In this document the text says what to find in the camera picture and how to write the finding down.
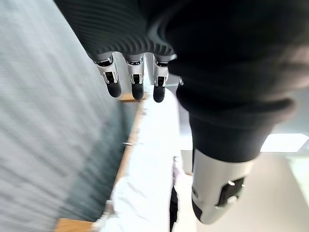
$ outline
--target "white cloth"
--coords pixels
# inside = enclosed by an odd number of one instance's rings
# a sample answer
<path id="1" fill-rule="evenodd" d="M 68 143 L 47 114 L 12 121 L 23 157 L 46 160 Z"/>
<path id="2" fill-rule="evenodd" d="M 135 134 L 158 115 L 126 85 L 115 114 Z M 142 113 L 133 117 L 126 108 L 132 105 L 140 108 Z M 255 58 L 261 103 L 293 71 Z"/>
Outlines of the white cloth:
<path id="1" fill-rule="evenodd" d="M 173 157 L 181 159 L 175 96 L 166 90 L 162 103 L 145 100 L 143 114 L 126 173 L 112 191 L 114 212 L 103 214 L 93 231 L 169 231 Z"/>

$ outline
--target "wooden edge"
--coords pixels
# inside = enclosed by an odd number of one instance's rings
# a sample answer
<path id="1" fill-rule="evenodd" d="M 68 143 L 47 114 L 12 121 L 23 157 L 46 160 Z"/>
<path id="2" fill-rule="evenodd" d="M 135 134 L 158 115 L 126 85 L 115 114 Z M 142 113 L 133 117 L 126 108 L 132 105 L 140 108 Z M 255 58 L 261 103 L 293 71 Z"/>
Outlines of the wooden edge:
<path id="1" fill-rule="evenodd" d="M 60 218 L 55 232 L 88 232 L 92 222 Z"/>
<path id="2" fill-rule="evenodd" d="M 145 100 L 145 99 L 146 99 L 146 94 L 144 94 L 142 100 Z M 134 99 L 132 93 L 124 93 L 120 96 L 118 100 L 120 100 L 121 102 L 140 102 Z"/>
<path id="3" fill-rule="evenodd" d="M 135 114 L 131 133 L 130 133 L 129 138 L 127 140 L 128 143 L 135 144 L 135 142 L 136 142 L 136 138 L 137 138 L 137 134 L 138 134 L 138 131 L 139 131 L 139 126 L 140 126 L 140 122 L 141 122 L 141 118 L 142 118 L 142 112 L 143 112 L 143 101 L 140 101 L 138 108 L 137 108 L 137 111 L 136 111 L 136 114 Z M 132 146 L 126 146 L 113 186 L 115 186 L 115 184 L 118 182 L 118 180 L 124 175 L 132 150 L 133 150 Z"/>

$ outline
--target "white robotic forearm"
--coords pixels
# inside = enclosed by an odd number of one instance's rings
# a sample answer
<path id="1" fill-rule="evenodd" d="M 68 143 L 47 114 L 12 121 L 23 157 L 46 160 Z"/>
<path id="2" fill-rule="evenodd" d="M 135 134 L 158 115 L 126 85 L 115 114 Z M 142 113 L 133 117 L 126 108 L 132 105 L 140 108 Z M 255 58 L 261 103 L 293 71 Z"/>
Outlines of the white robotic forearm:
<path id="1" fill-rule="evenodd" d="M 203 224 L 211 224 L 237 202 L 253 160 L 224 162 L 193 150 L 193 211 Z"/>

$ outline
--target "gray curtain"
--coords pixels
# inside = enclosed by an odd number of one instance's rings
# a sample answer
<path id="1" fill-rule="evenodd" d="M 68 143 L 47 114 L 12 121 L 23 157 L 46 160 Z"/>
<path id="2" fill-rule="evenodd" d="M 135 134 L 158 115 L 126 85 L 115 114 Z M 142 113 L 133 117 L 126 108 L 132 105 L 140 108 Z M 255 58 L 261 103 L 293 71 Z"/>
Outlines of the gray curtain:
<path id="1" fill-rule="evenodd" d="M 109 96 L 51 0 L 1 0 L 0 232 L 100 217 L 135 111 Z"/>

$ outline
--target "robotic arm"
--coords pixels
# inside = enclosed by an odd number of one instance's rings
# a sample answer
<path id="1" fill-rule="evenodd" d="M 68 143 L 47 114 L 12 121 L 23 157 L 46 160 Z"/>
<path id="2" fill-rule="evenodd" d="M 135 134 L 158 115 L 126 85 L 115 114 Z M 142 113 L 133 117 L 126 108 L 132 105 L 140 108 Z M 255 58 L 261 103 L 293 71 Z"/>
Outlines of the robotic arm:
<path id="1" fill-rule="evenodd" d="M 204 224 L 234 204 L 277 123 L 295 111 L 288 92 L 309 85 L 304 0 L 55 0 L 110 95 L 121 94 L 112 52 L 143 97 L 143 56 L 154 55 L 154 99 L 168 73 L 193 136 L 192 206 Z"/>

